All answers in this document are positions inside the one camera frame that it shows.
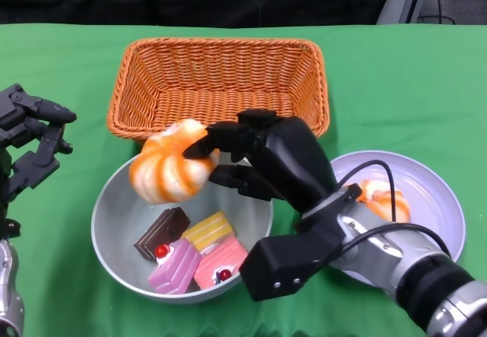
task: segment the white plate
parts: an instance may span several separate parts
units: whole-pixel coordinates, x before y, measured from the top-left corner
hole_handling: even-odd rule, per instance
[[[394,185],[403,192],[411,208],[411,223],[434,231],[445,242],[454,261],[462,253],[466,226],[463,211],[450,187],[432,170],[411,158],[384,151],[359,151],[345,154],[331,161],[336,179],[371,160],[386,162],[393,173]],[[370,166],[355,174],[350,182],[387,180],[385,170]],[[356,272],[346,272],[356,280],[372,283]]]

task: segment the yellow cake slice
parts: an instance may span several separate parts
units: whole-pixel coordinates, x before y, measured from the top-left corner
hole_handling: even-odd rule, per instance
[[[220,240],[233,235],[234,230],[228,223],[222,211],[200,221],[194,227],[186,230],[182,238],[186,238],[200,253],[208,252]]]

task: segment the green tablecloth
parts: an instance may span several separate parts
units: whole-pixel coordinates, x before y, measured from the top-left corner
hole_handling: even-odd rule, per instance
[[[23,224],[14,245],[21,257],[26,337],[422,335],[382,293],[334,270],[279,300],[255,304],[239,285],[184,307],[146,300],[103,270],[92,250],[91,211],[103,184],[132,155],[132,143],[106,129],[108,101],[127,44],[160,36],[303,37],[318,43],[332,105],[333,124],[320,139],[328,155],[395,151],[436,171],[465,211],[460,263],[487,278],[487,27],[2,26],[0,87],[19,82],[28,93],[78,114],[65,134],[75,152],[60,155],[62,168],[22,194],[9,212]],[[278,202],[273,232],[286,232],[292,215]]]

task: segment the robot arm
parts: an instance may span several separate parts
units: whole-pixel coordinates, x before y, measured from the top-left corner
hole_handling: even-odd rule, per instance
[[[231,152],[233,162],[246,157],[253,166],[217,167],[212,182],[258,199],[284,199],[301,213],[296,234],[261,239],[241,266],[254,300],[293,294],[331,265],[366,277],[431,337],[487,335],[487,285],[455,264],[430,230],[391,224],[357,203],[360,188],[337,184],[302,120],[247,110],[238,122],[216,123],[207,130],[186,157],[204,157],[220,148]]]
[[[65,124],[75,120],[71,110],[29,96],[19,84],[0,92],[0,336],[22,336],[24,329],[24,302],[15,289],[18,255],[8,241],[20,236],[21,225],[7,219],[8,203],[59,168],[55,153],[72,153],[62,135]],[[12,163],[7,147],[20,148],[34,139],[40,142],[37,151]]]

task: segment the orange toy food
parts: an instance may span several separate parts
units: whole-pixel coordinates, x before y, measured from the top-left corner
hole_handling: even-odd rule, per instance
[[[194,196],[217,166],[219,151],[201,160],[188,160],[183,152],[205,135],[203,124],[184,119],[151,136],[130,166],[135,191],[151,204],[184,202]]]
[[[364,180],[360,183],[362,194],[358,201],[363,202],[375,214],[386,221],[392,221],[392,205],[390,198],[390,186],[387,181]],[[404,199],[403,193],[395,190],[396,194],[396,221],[409,223],[409,204]]]

